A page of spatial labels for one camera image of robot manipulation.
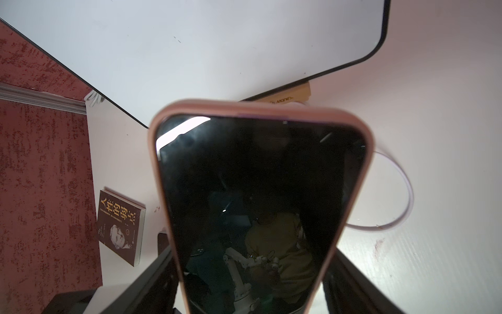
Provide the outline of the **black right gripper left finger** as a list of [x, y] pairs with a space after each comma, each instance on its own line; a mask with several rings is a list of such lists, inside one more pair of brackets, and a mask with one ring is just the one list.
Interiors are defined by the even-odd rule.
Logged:
[[102, 312], [114, 313], [179, 313], [175, 298], [179, 275], [171, 247], [159, 257]]

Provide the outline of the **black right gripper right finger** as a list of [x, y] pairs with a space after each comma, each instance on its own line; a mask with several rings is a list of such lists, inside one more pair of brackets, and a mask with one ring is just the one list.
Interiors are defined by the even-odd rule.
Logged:
[[346, 256], [333, 250], [323, 289], [329, 313], [399, 313], [388, 299]]

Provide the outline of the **pink-cased phone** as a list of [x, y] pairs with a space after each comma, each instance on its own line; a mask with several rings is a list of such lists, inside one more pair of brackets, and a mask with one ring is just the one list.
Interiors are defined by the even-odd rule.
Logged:
[[340, 109], [187, 99], [149, 128], [188, 313], [307, 313], [371, 161]]

